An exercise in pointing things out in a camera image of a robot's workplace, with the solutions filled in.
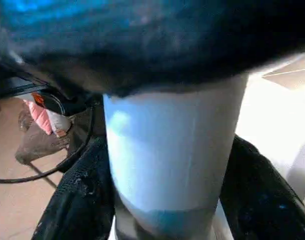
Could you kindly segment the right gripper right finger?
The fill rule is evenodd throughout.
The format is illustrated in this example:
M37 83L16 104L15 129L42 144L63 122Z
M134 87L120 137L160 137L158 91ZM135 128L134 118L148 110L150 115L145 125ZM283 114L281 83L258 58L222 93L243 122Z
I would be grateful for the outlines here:
M235 240L305 240L305 206L250 142L233 140L220 201Z

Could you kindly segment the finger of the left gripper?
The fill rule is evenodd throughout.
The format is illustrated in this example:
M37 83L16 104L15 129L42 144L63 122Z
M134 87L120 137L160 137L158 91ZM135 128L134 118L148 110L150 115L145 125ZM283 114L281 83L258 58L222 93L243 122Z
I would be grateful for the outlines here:
M305 52L305 0L0 0L0 65L71 97L189 90Z

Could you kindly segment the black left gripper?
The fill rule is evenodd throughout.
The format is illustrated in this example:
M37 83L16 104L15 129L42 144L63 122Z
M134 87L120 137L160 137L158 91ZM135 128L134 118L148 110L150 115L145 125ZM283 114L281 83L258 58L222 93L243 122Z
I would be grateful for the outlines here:
M78 90L67 96L30 73L0 63L0 100L10 97L23 98L66 117L103 103L100 94Z

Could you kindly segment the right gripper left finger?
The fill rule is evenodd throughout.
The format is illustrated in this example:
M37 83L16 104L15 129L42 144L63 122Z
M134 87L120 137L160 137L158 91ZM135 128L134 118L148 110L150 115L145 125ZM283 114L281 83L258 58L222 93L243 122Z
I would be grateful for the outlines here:
M63 175L32 239L106 240L114 204L107 141L98 137Z

